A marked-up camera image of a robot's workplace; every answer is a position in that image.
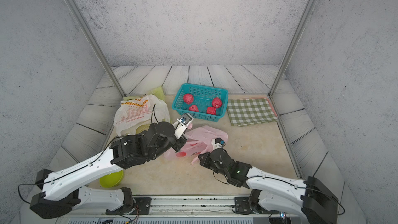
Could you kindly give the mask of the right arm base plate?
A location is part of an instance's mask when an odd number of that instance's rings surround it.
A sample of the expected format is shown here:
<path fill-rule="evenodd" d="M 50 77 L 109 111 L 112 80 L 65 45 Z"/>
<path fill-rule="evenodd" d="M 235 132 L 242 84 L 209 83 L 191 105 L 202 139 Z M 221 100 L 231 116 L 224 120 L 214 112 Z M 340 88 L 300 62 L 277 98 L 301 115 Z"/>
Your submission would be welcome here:
<path fill-rule="evenodd" d="M 235 197 L 231 210 L 238 215 L 257 214 L 256 203 L 257 201 L 253 197 Z"/>

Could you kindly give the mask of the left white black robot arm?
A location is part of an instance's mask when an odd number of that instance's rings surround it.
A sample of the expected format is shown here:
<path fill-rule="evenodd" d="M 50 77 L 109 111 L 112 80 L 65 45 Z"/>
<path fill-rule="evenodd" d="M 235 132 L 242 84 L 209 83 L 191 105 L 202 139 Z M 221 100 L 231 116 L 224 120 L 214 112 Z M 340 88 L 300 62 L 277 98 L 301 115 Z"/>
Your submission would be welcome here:
<path fill-rule="evenodd" d="M 31 199 L 30 210 L 43 219 L 64 216 L 81 208 L 102 208 L 110 215 L 127 215 L 137 208 L 131 189 L 100 190 L 92 181 L 155 160 L 169 149 L 180 151 L 192 125 L 176 121 L 153 123 L 137 135 L 116 137 L 101 153 L 67 169 L 37 173 L 41 192 Z"/>

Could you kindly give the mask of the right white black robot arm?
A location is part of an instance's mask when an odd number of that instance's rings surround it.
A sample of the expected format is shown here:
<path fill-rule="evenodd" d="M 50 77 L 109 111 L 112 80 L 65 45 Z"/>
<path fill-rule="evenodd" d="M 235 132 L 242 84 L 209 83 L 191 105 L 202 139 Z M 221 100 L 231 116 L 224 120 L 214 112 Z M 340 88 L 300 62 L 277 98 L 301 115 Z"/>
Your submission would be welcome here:
<path fill-rule="evenodd" d="M 199 155 L 200 165 L 225 177 L 226 183 L 251 190 L 249 207 L 257 212 L 293 214 L 309 224 L 335 224 L 342 209 L 338 198 L 318 178 L 291 179 L 266 173 L 250 164 L 234 161 L 217 148 Z"/>

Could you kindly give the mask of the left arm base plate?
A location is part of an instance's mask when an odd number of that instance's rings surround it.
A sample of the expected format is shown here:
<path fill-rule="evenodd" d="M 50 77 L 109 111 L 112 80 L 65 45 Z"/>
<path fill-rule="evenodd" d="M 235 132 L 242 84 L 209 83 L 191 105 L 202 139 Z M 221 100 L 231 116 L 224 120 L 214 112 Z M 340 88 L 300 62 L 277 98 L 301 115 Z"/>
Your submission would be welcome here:
<path fill-rule="evenodd" d="M 106 210 L 106 215 L 148 215 L 150 210 L 151 198 L 138 197 L 125 199 L 121 207 L 116 210 Z"/>

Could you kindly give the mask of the red apple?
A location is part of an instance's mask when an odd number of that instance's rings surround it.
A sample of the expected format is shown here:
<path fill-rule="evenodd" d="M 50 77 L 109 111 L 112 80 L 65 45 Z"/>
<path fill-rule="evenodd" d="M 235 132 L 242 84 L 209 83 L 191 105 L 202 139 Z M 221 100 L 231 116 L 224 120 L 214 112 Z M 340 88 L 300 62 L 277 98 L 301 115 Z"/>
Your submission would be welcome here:
<path fill-rule="evenodd" d="M 212 100 L 212 107 L 219 109 L 223 105 L 223 102 L 220 98 L 216 97 Z"/>
<path fill-rule="evenodd" d="M 191 106 L 189 107 L 189 111 L 192 111 L 192 112 L 199 112 L 199 108 L 198 108 L 196 105 L 191 105 Z"/>
<path fill-rule="evenodd" d="M 193 101 L 194 101 L 194 96 L 193 96 L 192 94 L 187 93 L 187 94 L 185 94 L 185 95 L 183 96 L 183 101 L 184 101 L 186 104 L 192 104 Z"/>
<path fill-rule="evenodd" d="M 214 108 L 214 107 L 212 107 L 212 106 L 210 106 L 210 107 L 207 108 L 206 114 L 209 114 L 209 115 L 216 115 L 216 114 L 217 114 L 217 109 Z"/>

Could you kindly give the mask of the yellow-green avocado plastic bag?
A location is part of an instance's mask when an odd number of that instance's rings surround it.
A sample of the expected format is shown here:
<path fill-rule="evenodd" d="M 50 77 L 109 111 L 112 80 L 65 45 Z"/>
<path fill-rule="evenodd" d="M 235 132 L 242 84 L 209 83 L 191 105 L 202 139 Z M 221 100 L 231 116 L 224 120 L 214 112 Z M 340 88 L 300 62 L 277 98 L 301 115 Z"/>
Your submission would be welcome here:
<path fill-rule="evenodd" d="M 127 97 L 124 97 L 122 101 L 128 101 L 128 100 L 132 100 L 132 99 L 138 99 L 138 98 L 141 98 L 141 97 L 143 97 L 143 96 L 150 95 L 150 94 L 153 94 L 153 95 L 155 95 L 157 98 L 159 98 L 159 99 L 165 101 L 165 95 L 164 95 L 164 93 L 163 93 L 163 89 L 162 89 L 161 86 L 159 86 L 159 87 L 157 87 L 157 88 L 154 88 L 154 89 L 150 90 L 149 92 L 147 92 L 147 93 L 144 94 L 144 95 L 134 95 L 134 96 L 127 96 Z"/>

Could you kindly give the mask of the pink strawberry plastic bag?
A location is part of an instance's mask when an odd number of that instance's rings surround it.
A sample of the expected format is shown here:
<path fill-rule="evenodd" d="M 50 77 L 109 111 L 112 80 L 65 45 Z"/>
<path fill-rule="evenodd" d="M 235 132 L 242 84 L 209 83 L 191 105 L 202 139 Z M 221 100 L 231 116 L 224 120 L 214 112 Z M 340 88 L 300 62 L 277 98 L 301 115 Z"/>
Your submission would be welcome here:
<path fill-rule="evenodd" d="M 208 125 L 186 132 L 184 136 L 187 138 L 187 141 L 183 148 L 180 151 L 175 151 L 173 148 L 169 149 L 164 153 L 165 159 L 177 160 L 192 158 L 191 165 L 194 165 L 199 162 L 199 155 L 212 152 L 215 148 L 221 147 L 220 144 L 216 145 L 216 143 L 219 143 L 216 139 L 221 139 L 223 145 L 229 140 L 226 132 Z"/>

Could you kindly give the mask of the white plastic bag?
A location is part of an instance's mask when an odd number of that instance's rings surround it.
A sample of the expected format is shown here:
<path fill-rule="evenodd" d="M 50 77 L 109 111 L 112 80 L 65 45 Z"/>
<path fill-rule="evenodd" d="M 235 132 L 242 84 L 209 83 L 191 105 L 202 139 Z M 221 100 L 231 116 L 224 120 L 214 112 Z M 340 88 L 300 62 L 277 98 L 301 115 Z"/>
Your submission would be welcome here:
<path fill-rule="evenodd" d="M 122 101 L 115 114 L 114 127 L 118 136 L 134 135 L 146 130 L 150 124 L 162 121 L 170 122 L 168 106 L 150 94 Z"/>

